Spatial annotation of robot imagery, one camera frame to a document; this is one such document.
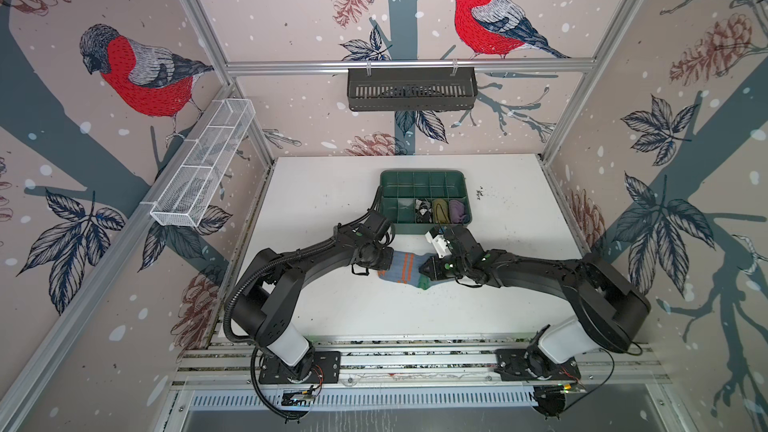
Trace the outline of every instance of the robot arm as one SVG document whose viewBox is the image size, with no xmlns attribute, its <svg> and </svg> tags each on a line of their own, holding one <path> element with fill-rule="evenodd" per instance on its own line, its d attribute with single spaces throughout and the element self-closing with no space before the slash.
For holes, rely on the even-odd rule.
<svg viewBox="0 0 768 432">
<path fill-rule="evenodd" d="M 535 377 L 548 377 L 576 354 L 598 347 L 627 352 L 650 312 L 645 296 L 597 254 L 555 261 L 485 251 L 464 226 L 434 227 L 427 240 L 438 254 L 420 273 L 431 280 L 466 277 L 476 283 L 470 287 L 529 288 L 571 304 L 575 316 L 544 327 L 528 347 L 528 371 Z"/>
<path fill-rule="evenodd" d="M 349 224 L 335 226 L 333 236 L 319 244 L 293 253 L 276 254 L 269 248 L 259 252 L 226 300 L 226 338 L 266 348 L 282 360 L 286 376 L 296 381 L 306 378 L 314 350 L 291 323 L 301 289 L 351 264 L 366 269 L 389 268 L 394 252 L 388 246 L 394 239 L 389 235 L 390 225 L 386 217 L 370 209 Z M 262 287 L 265 282 L 275 284 L 271 293 Z M 232 320 L 247 335 L 236 335 Z"/>
<path fill-rule="evenodd" d="M 291 380 L 303 380 L 314 350 L 291 324 L 302 287 L 336 268 L 358 264 L 388 269 L 390 221 L 374 207 L 358 220 L 334 228 L 333 237 L 287 254 L 259 252 L 248 266 L 224 310 L 224 332 L 233 342 L 251 342 L 282 360 Z M 538 332 L 525 354 L 528 378 L 546 378 L 576 354 L 598 347 L 626 352 L 650 311 L 650 303 L 616 269 L 596 254 L 581 260 L 528 258 L 504 250 L 485 251 L 464 226 L 435 227 L 427 239 L 438 254 L 419 272 L 431 280 L 469 278 L 471 287 L 523 287 L 556 295 L 571 303 L 575 316 Z M 264 282 L 276 284 L 266 292 Z M 235 320 L 247 333 L 235 335 Z M 503 374 L 509 370 L 498 370 Z"/>
</svg>

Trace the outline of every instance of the rolled sock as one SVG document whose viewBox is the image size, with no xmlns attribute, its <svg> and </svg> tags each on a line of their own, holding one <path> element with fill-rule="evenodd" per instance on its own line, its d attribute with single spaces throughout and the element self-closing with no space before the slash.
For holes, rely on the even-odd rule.
<svg viewBox="0 0 768 432">
<path fill-rule="evenodd" d="M 426 198 L 418 198 L 416 200 L 416 223 L 432 223 L 432 204 Z"/>
<path fill-rule="evenodd" d="M 410 252 L 395 251 L 392 255 L 392 265 L 385 271 L 379 271 L 379 277 L 398 284 L 410 284 L 427 290 L 431 285 L 448 281 L 432 281 L 426 275 L 418 273 L 418 269 L 435 254 L 416 255 Z"/>
<path fill-rule="evenodd" d="M 451 212 L 451 224 L 463 224 L 467 221 L 464 202 L 455 198 L 448 203 L 448 209 Z"/>
<path fill-rule="evenodd" d="M 432 200 L 432 221 L 435 224 L 451 223 L 451 218 L 448 214 L 448 203 L 444 198 L 435 198 Z"/>
</svg>

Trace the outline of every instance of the green sorting tray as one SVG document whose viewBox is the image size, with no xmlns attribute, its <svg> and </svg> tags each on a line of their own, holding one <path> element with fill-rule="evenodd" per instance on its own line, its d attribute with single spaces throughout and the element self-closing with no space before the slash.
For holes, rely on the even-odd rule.
<svg viewBox="0 0 768 432">
<path fill-rule="evenodd" d="M 465 224 L 472 221 L 464 174 L 458 170 L 385 170 L 379 184 L 382 188 L 380 210 L 394 224 L 395 234 L 426 234 L 436 225 L 416 223 L 417 198 L 460 200 L 466 207 Z"/>
</svg>

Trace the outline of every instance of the white table surface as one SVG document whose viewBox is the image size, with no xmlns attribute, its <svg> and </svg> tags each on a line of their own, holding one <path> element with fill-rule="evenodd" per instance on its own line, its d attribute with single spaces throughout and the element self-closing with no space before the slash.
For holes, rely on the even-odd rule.
<svg viewBox="0 0 768 432">
<path fill-rule="evenodd" d="M 472 210 L 468 228 L 486 250 L 581 257 L 534 155 L 282 157 L 238 277 L 263 248 L 303 248 L 330 237 L 335 224 L 361 216 L 373 200 L 379 174 L 388 168 L 463 172 Z M 397 235 L 392 247 L 434 253 L 423 235 Z M 566 301 L 522 288 L 445 283 L 424 291 L 339 268 L 302 290 L 293 323 L 311 337 L 469 338 L 530 333 L 572 313 Z M 236 324 L 233 330 L 244 333 Z"/>
</svg>

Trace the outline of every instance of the metal vent grille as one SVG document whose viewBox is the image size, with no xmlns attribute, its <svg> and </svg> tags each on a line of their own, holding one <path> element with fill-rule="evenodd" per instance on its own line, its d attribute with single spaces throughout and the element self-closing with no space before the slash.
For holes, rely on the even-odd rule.
<svg viewBox="0 0 768 432">
<path fill-rule="evenodd" d="M 473 108 L 478 91 L 472 68 L 352 69 L 346 94 L 354 111 L 446 111 Z"/>
<path fill-rule="evenodd" d="M 373 97 L 471 97 L 472 92 L 463 84 L 429 86 L 360 85 L 355 88 L 356 99 Z"/>
<path fill-rule="evenodd" d="M 284 390 L 266 389 L 266 398 L 279 405 Z M 327 389 L 312 405 L 314 410 L 374 410 L 381 408 L 531 407 L 533 387 L 527 385 L 443 388 Z M 284 408 L 305 410 L 308 407 Z M 265 410 L 252 390 L 198 390 L 192 410 Z"/>
</svg>

